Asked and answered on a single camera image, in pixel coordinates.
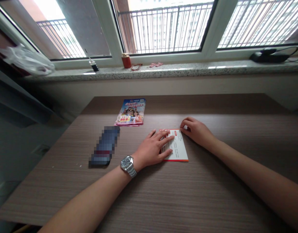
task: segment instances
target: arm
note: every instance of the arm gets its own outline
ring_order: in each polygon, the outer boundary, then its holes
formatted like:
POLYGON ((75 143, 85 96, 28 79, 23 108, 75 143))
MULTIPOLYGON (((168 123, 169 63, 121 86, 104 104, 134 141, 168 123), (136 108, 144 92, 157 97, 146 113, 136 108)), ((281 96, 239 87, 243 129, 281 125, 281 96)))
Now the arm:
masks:
POLYGON ((298 184, 219 141, 198 120, 188 117, 181 131, 222 160, 272 210, 298 230, 298 184))
MULTIPOLYGON (((160 163, 172 150, 159 154, 160 149, 174 137, 160 141, 169 130, 155 134, 151 131, 132 155, 134 169, 138 173, 146 166, 160 163)), ((63 206, 39 233, 93 232, 121 191, 131 181, 130 175, 120 166, 116 167, 98 181, 83 190, 63 206)))

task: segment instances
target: silver wristwatch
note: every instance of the silver wristwatch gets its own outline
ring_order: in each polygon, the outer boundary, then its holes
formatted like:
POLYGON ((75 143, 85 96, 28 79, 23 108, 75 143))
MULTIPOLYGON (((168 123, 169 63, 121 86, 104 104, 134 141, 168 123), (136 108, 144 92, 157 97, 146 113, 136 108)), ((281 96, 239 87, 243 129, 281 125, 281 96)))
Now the silver wristwatch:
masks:
POLYGON ((133 157, 132 156, 126 156, 124 159, 121 161, 121 168, 128 172, 129 175, 134 178, 137 175, 137 172, 135 171, 133 167, 133 157))

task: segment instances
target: granite window sill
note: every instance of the granite window sill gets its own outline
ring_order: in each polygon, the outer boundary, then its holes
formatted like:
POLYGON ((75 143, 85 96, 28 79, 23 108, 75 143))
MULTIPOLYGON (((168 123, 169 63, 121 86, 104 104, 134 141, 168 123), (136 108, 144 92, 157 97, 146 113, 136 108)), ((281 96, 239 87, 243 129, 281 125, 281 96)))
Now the granite window sill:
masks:
POLYGON ((142 66, 139 71, 131 71, 123 67, 101 68, 94 73, 90 69, 55 71, 47 76, 28 76, 23 78, 31 83, 44 82, 70 82, 88 80, 118 80, 118 79, 146 79, 164 77, 195 77, 213 75, 257 74, 298 72, 297 62, 284 62, 279 64, 259 64, 250 60, 245 61, 219 61, 207 63, 189 63, 162 65, 148 68, 142 66))

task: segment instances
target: red container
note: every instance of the red container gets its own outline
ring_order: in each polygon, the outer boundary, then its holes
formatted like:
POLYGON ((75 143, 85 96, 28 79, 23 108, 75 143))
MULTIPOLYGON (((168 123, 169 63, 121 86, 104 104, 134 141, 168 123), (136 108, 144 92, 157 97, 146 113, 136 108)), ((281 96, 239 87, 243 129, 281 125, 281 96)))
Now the red container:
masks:
POLYGON ((126 69, 131 68, 132 66, 131 59, 127 53, 122 54, 122 61, 123 61, 124 68, 126 69))

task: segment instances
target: forearm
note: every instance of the forearm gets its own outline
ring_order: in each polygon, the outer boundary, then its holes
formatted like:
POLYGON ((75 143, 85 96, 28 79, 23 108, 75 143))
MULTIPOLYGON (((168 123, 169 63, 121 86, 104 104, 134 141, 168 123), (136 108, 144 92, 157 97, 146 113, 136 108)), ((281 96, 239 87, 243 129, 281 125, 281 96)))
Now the forearm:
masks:
POLYGON ((40 233, 93 232, 130 181, 130 175, 116 167, 70 200, 40 233))
POLYGON ((217 141, 209 149, 271 209, 298 230, 298 184, 217 141))

